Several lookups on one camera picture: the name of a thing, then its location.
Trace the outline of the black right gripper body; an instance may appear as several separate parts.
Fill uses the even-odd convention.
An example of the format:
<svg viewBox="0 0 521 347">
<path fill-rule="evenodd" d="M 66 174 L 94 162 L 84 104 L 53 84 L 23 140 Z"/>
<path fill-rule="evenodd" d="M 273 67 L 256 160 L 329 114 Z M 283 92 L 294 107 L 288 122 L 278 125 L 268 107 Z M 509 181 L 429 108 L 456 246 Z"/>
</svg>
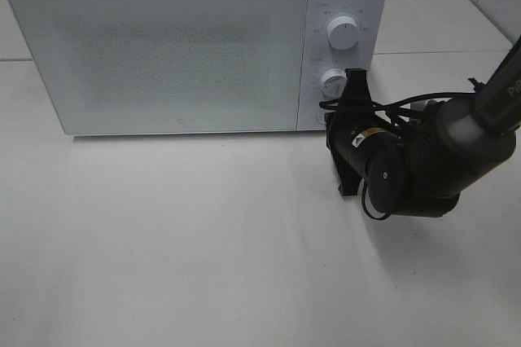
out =
<svg viewBox="0 0 521 347">
<path fill-rule="evenodd" d="M 339 178 L 339 193 L 355 196 L 369 177 L 369 164 L 391 142 L 384 120 L 373 112 L 361 112 L 372 103 L 365 98 L 325 102 L 326 146 Z"/>
</svg>

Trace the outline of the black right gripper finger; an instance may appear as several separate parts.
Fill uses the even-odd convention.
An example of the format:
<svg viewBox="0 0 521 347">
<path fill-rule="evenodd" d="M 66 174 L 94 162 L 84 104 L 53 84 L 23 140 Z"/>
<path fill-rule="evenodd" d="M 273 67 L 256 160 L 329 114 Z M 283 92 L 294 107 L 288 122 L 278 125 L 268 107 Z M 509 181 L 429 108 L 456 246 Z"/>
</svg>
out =
<svg viewBox="0 0 521 347">
<path fill-rule="evenodd" d="M 355 103 L 371 105 L 372 98 L 367 83 L 367 71 L 361 68 L 352 68 L 345 71 L 346 84 L 340 97 L 340 103 Z"/>
</svg>

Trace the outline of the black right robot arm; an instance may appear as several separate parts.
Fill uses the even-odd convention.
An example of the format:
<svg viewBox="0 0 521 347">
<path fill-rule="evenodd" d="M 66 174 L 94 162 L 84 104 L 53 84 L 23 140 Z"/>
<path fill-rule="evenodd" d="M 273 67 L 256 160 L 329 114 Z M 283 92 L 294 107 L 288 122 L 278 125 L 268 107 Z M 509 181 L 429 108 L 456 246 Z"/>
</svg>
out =
<svg viewBox="0 0 521 347">
<path fill-rule="evenodd" d="M 362 69 L 346 71 L 344 91 L 321 102 L 326 145 L 342 196 L 365 214 L 441 217 L 464 189 L 508 160 L 520 127 L 520 46 L 473 91 L 375 102 Z"/>
</svg>

